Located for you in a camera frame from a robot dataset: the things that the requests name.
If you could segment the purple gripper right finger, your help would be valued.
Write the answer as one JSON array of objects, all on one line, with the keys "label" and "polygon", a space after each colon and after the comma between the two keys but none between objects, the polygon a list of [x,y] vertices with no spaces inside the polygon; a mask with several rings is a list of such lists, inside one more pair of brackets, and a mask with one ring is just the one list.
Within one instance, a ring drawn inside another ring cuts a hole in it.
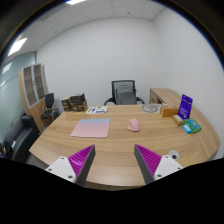
[{"label": "purple gripper right finger", "polygon": [[145,184],[150,184],[182,169],[182,166],[170,155],[161,156],[138,144],[134,146],[134,155]]}]

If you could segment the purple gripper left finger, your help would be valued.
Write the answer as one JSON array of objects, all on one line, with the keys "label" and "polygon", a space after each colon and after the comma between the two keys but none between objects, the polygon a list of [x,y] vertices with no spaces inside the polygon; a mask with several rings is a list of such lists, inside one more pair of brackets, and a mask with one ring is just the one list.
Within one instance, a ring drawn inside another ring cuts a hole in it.
[{"label": "purple gripper left finger", "polygon": [[46,171],[83,187],[94,157],[95,146],[90,145],[69,157],[59,157]]}]

